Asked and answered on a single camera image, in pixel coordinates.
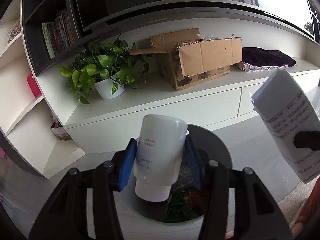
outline white plastic bottle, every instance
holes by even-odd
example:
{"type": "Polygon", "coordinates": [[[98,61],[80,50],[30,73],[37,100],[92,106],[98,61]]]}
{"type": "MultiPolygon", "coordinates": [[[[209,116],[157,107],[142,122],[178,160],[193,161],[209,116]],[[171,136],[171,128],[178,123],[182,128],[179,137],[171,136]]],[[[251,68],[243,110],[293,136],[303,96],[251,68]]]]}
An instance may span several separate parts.
{"type": "Polygon", "coordinates": [[[179,175],[188,124],[183,120],[150,114],[143,118],[133,174],[135,193],[152,202],[169,197],[179,175]]]}

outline potted plant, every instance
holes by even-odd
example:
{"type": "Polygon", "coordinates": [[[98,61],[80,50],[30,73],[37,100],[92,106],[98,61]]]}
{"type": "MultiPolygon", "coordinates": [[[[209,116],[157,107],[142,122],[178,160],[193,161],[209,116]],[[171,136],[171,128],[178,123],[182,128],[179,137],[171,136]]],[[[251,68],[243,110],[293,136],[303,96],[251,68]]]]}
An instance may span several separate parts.
{"type": "Polygon", "coordinates": [[[84,52],[78,52],[72,68],[59,67],[61,74],[69,78],[70,89],[77,92],[77,99],[83,104],[89,104],[88,94],[93,87],[97,89],[104,100],[120,95],[125,84],[132,84],[138,75],[148,73],[149,64],[144,56],[129,53],[128,43],[119,40],[114,43],[90,42],[84,52]]]}

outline blue gripper pad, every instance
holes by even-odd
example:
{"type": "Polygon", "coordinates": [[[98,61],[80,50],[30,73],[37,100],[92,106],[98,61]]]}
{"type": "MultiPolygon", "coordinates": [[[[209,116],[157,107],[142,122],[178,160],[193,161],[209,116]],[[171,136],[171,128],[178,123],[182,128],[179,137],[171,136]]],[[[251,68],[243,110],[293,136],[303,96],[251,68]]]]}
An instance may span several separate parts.
{"type": "Polygon", "coordinates": [[[127,148],[125,149],[125,157],[119,170],[118,188],[123,190],[128,184],[134,160],[137,154],[137,141],[133,138],[130,139],[127,148]]]}
{"type": "Polygon", "coordinates": [[[193,145],[193,142],[189,141],[189,137],[187,136],[184,144],[183,156],[191,171],[193,183],[198,189],[201,189],[202,188],[202,171],[193,148],[196,150],[196,148],[193,145]]]}

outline black clip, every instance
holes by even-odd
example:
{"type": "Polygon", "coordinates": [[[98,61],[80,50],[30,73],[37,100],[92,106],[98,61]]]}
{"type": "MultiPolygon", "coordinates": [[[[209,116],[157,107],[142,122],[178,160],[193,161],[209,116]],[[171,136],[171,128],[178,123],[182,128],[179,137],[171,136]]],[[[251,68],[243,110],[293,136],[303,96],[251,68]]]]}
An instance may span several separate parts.
{"type": "Polygon", "coordinates": [[[313,151],[320,150],[320,131],[298,132],[293,144],[296,148],[310,148],[313,151]]]}

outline purple velvet cloth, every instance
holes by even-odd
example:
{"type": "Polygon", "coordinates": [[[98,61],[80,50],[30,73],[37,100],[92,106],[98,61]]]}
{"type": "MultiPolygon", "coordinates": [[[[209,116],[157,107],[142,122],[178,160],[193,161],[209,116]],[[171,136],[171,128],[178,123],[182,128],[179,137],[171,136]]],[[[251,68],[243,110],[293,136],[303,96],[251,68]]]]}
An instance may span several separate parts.
{"type": "Polygon", "coordinates": [[[289,66],[296,61],[279,50],[265,50],[261,48],[242,48],[242,61],[253,66],[289,66]]]}

